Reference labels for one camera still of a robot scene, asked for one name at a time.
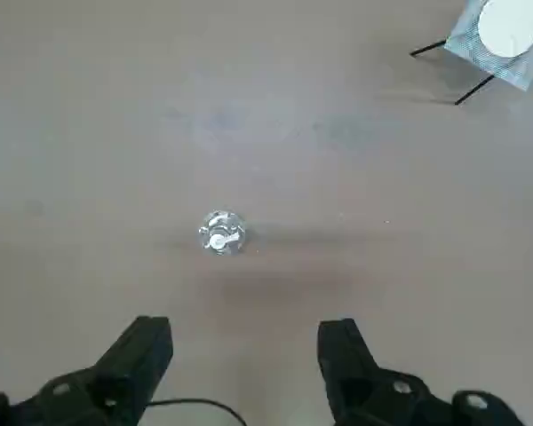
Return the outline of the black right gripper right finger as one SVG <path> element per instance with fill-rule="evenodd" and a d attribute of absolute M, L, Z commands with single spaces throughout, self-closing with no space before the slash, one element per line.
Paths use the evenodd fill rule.
<path fill-rule="evenodd" d="M 317 331 L 317 359 L 336 425 L 522 425 L 504 400 L 483 390 L 437 398 L 415 375 L 380 367 L 353 319 Z"/>

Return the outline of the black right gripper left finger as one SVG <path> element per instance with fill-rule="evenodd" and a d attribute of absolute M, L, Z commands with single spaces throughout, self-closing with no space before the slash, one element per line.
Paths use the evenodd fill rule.
<path fill-rule="evenodd" d="M 18 404 L 0 392 L 0 425 L 137 425 L 172 355 L 169 319 L 139 316 L 94 365 Z"/>

